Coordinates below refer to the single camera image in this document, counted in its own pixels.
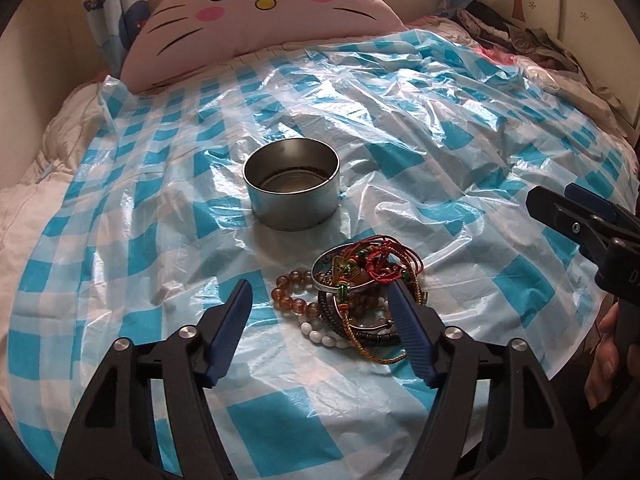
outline finger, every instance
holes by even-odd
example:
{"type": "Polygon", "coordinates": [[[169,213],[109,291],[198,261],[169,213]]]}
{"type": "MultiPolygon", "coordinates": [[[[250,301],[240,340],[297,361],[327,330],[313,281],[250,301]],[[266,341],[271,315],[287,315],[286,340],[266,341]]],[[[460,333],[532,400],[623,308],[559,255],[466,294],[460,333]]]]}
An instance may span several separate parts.
{"type": "Polygon", "coordinates": [[[590,410],[595,410],[597,405],[598,405],[598,398],[596,397],[596,394],[593,393],[593,385],[592,383],[592,379],[591,379],[591,373],[589,373],[589,377],[587,378],[587,381],[584,383],[584,396],[587,399],[587,404],[589,405],[589,409],[590,410]]]}
{"type": "Polygon", "coordinates": [[[612,334],[605,334],[602,337],[602,341],[596,348],[596,359],[594,364],[597,364],[602,372],[602,377],[605,381],[610,380],[618,371],[620,366],[620,358],[618,356],[618,349],[612,334]]]}
{"type": "Polygon", "coordinates": [[[602,321],[598,325],[598,329],[600,330],[601,333],[610,333],[616,329],[616,323],[618,322],[619,309],[620,308],[616,303],[609,309],[605,317],[602,318],[602,321]]]}
{"type": "Polygon", "coordinates": [[[640,381],[640,346],[631,345],[626,356],[626,367],[633,378],[640,381]]]}
{"type": "Polygon", "coordinates": [[[612,389],[612,381],[607,381],[602,376],[602,371],[597,363],[591,366],[589,377],[584,385],[584,393],[591,409],[609,399],[612,389]]]}

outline plastic sheet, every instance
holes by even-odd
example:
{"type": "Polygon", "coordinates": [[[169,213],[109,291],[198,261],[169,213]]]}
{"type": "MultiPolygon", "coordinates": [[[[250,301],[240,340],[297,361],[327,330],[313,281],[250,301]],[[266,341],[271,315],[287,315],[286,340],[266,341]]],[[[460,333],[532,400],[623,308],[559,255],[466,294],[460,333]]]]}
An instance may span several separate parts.
{"type": "Polygon", "coordinates": [[[278,275],[373,233],[424,257],[445,322],[487,342],[522,337],[549,374],[567,361],[603,293],[524,201],[532,186],[578,182],[631,207],[638,181],[619,140],[517,68],[420,30],[215,70],[146,98],[105,82],[104,126],[27,264],[8,343],[12,406],[49,471],[114,339],[166,337],[245,278],[254,309],[207,393],[238,476],[399,478],[434,392],[407,362],[313,345],[269,298],[278,275]],[[251,214],[242,163],[300,135],[340,155],[341,207],[312,230],[276,232],[251,214]]]}

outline yellow nose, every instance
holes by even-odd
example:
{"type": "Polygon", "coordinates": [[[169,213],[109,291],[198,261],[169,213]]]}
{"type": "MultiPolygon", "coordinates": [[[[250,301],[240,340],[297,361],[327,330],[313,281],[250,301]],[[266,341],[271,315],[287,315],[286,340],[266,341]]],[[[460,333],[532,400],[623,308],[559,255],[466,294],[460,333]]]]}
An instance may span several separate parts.
{"type": "Polygon", "coordinates": [[[255,7],[260,10],[270,10],[276,6],[276,0],[256,0],[255,7]]]}

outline tin can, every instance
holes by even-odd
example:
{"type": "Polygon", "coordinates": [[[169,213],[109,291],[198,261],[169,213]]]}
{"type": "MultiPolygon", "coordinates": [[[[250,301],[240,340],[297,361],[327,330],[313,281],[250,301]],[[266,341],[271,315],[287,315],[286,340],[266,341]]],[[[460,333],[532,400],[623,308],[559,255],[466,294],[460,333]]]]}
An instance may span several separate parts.
{"type": "Polygon", "coordinates": [[[254,214],[268,227],[309,229],[340,202],[340,159],[320,140],[277,140],[253,152],[242,168],[254,214]]]}

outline pink pillow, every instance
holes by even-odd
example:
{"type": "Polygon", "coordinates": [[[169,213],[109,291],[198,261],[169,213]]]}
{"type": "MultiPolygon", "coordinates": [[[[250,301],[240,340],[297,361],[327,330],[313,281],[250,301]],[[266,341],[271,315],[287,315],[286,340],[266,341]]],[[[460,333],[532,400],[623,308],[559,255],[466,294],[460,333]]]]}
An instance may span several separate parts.
{"type": "Polygon", "coordinates": [[[379,36],[402,29],[382,0],[163,0],[122,68],[140,92],[210,63],[287,41],[379,36]]]}

